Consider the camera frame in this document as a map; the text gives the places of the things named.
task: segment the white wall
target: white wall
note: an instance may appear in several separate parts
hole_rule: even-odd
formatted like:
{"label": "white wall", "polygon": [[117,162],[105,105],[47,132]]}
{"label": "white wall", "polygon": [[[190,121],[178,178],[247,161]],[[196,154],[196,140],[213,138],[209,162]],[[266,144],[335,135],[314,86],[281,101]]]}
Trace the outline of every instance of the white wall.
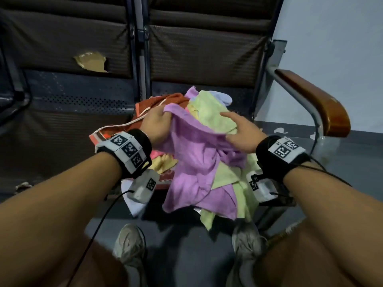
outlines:
{"label": "white wall", "polygon": [[[273,38],[280,68],[338,99],[352,130],[383,133],[383,0],[285,0]],[[314,125],[275,82],[257,120]]]}

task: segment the chair backrest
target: chair backrest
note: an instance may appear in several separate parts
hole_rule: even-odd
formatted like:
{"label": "chair backrest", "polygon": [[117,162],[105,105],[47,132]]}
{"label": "chair backrest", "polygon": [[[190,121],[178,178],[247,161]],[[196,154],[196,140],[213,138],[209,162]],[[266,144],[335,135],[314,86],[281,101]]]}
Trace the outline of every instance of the chair backrest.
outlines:
{"label": "chair backrest", "polygon": [[[0,0],[0,7],[6,62],[13,59],[33,97],[0,129],[0,184],[12,191],[91,156],[88,135],[125,123],[140,95],[131,0]],[[96,51],[107,73],[74,59]]]}
{"label": "chair backrest", "polygon": [[147,97],[196,85],[229,94],[248,116],[282,2],[142,0]]}

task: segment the armrest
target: armrest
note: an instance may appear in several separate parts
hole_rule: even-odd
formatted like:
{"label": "armrest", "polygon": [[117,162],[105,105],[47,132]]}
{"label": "armrest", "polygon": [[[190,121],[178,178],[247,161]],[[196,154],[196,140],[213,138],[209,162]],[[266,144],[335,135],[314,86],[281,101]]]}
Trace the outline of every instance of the armrest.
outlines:
{"label": "armrest", "polygon": [[290,70],[275,69],[275,74],[316,108],[324,136],[347,137],[351,130],[350,119],[339,101]]}

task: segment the pile of towels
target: pile of towels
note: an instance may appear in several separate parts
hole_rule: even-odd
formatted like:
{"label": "pile of towels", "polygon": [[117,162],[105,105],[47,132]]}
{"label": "pile of towels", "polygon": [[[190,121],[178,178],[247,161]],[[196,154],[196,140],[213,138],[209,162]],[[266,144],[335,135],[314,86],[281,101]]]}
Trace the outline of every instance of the pile of towels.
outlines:
{"label": "pile of towels", "polygon": [[251,221],[259,204],[254,178],[262,171],[255,154],[241,153],[225,139],[237,131],[230,118],[220,115],[231,103],[226,94],[198,92],[193,86],[185,96],[177,93],[139,102],[131,122],[102,127],[89,137],[97,144],[117,132],[139,128],[151,108],[165,104],[164,111],[172,113],[170,135],[151,153],[151,168],[161,174],[160,180],[171,182],[164,211],[193,205],[208,230],[216,215]]}

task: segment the shoe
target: shoe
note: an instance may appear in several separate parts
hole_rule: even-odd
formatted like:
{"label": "shoe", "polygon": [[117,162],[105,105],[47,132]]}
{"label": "shoe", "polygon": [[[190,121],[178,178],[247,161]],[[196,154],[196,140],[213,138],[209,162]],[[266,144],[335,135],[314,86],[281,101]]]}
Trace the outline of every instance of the shoe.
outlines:
{"label": "shoe", "polygon": [[143,265],[145,254],[146,243],[143,232],[135,225],[125,225],[117,237],[113,255],[123,263],[128,273],[132,267],[138,270],[140,287],[147,286]]}
{"label": "shoe", "polygon": [[[259,235],[254,222],[241,222],[240,225],[235,227],[231,242],[236,257],[233,268],[227,277],[226,287],[254,286],[252,282],[252,266],[256,259],[263,254],[265,241]],[[246,268],[244,276],[240,276],[241,267]]]}

